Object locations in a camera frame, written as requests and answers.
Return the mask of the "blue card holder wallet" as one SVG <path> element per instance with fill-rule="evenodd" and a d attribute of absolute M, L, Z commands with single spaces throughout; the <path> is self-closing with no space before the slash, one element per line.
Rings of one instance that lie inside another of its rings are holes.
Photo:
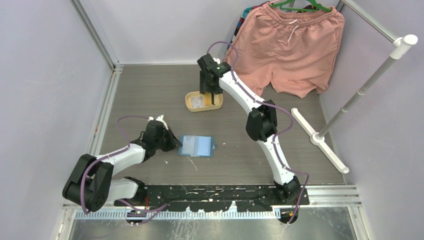
<path fill-rule="evenodd" d="M 216 149 L 216 141 L 212 136 L 182 135 L 179 138 L 182 146 L 178 155 L 184 157 L 212 157 Z"/>

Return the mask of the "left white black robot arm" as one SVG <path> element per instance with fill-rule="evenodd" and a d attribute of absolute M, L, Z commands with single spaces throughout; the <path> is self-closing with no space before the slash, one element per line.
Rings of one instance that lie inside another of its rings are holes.
<path fill-rule="evenodd" d="M 130 176 L 118 180 L 113 177 L 149 160 L 157 150 L 169 152 L 182 145 L 164 120 L 151 118 L 140 137 L 123 148 L 98 156 L 81 155 L 63 187 L 62 197 L 81 206 L 86 214 L 108 202 L 141 206 L 147 198 L 145 183 Z"/>

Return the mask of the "gold striped credit card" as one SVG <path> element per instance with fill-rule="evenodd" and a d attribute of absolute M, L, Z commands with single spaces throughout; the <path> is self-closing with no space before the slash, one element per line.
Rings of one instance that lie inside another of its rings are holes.
<path fill-rule="evenodd" d="M 204 100 L 204 106 L 205 107 L 212 107 L 212 106 L 216 105 L 215 95 L 212 94 L 212 93 L 209 94 L 209 95 L 205 94 L 204 97 L 203 97 L 203 100 Z"/>

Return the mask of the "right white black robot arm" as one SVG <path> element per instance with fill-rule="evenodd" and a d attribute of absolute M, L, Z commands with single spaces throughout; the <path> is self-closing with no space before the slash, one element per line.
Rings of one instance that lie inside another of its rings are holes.
<path fill-rule="evenodd" d="M 291 205 L 301 196 L 302 186 L 290 169 L 277 137 L 277 113 L 271 100 L 264 100 L 232 71 L 227 62 L 217 62 L 209 53 L 197 60 L 200 67 L 200 93 L 232 96 L 247 114 L 245 130 L 265 154 L 273 174 L 276 195 L 283 205 Z"/>

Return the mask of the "white credit card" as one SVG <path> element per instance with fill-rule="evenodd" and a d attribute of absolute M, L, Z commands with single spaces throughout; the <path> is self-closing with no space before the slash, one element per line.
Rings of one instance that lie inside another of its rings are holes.
<path fill-rule="evenodd" d="M 190 98 L 191 107 L 194 109 L 203 108 L 204 107 L 204 96 L 196 95 Z"/>

